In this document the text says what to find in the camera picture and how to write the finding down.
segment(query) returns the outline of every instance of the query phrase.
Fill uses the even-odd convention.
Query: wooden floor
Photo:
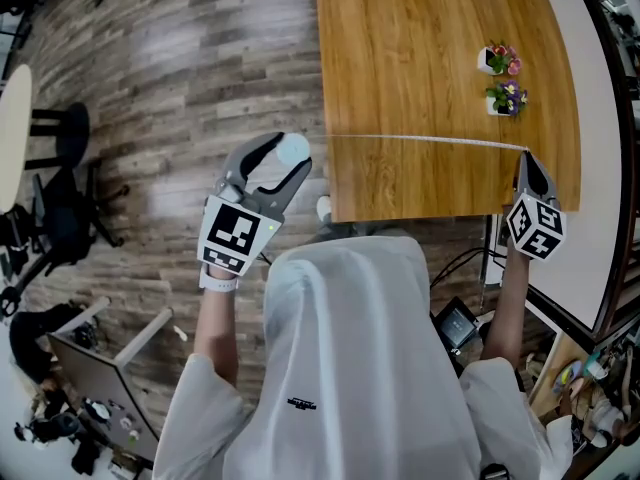
[[[99,193],[131,186],[104,217],[125,245],[111,249],[99,240],[78,265],[34,281],[24,307],[36,311],[108,296],[111,309],[101,327],[111,353],[163,308],[173,308],[173,322],[130,366],[161,428],[193,344],[200,300],[197,234],[224,158],[259,133],[325,132],[315,0],[104,0],[97,8],[95,0],[50,0],[36,12],[11,69],[23,62],[34,72],[36,107],[87,105],[91,140],[83,164],[103,159]],[[52,139],[31,139],[30,158],[52,152]],[[271,258],[304,243],[317,228],[315,203],[328,193],[323,140],[312,141],[312,157],[313,170],[265,251]],[[283,172],[269,162],[252,181],[273,183]],[[30,175],[21,187],[28,208]],[[483,218],[402,225],[423,245],[432,276],[483,243]],[[437,286],[432,310],[458,295],[479,313],[480,264],[477,257]],[[256,263],[237,297],[238,386],[248,405],[257,403],[264,375],[265,269]],[[173,324],[187,333],[187,343]]]

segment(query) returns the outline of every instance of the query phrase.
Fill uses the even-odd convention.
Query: black cable
[[[460,267],[462,267],[463,265],[469,263],[473,258],[475,258],[478,254],[480,254],[481,252],[486,252],[489,256],[492,256],[494,258],[506,258],[506,256],[499,254],[495,251],[492,251],[488,248],[485,247],[473,247],[467,251],[464,251],[463,253],[459,254],[458,256],[456,256],[453,260],[451,260],[446,267],[444,267],[440,273],[434,278],[434,280],[431,283],[430,288],[433,288],[435,285],[437,285],[440,281],[443,281],[444,279],[446,279],[447,277],[449,277],[451,274],[453,274],[456,270],[458,270]],[[448,270],[451,265],[453,265],[456,261],[458,261],[460,258],[462,258],[463,256],[469,254],[469,253],[473,253],[471,256],[469,256],[467,259],[465,259],[462,263],[456,265],[455,267],[453,267],[451,270]]]
[[[268,265],[269,265],[269,266],[271,266],[271,265],[272,265],[272,263],[267,259],[267,257],[266,257],[263,253],[260,253],[260,256],[262,257],[262,259],[263,259],[264,261],[266,261],[266,262],[268,263]]]

